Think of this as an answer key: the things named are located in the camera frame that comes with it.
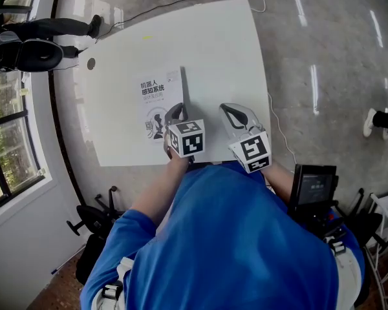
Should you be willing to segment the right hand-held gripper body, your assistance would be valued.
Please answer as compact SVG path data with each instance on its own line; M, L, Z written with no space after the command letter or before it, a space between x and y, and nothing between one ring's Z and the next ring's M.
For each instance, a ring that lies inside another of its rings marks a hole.
M229 150L248 174L271 166L272 151L265 130L228 132L228 137Z

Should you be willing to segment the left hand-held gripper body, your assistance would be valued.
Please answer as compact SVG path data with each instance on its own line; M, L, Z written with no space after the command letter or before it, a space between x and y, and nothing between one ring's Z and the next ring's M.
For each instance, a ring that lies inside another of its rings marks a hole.
M170 125L168 134L168 145L180 158L194 156L205 151L203 119Z

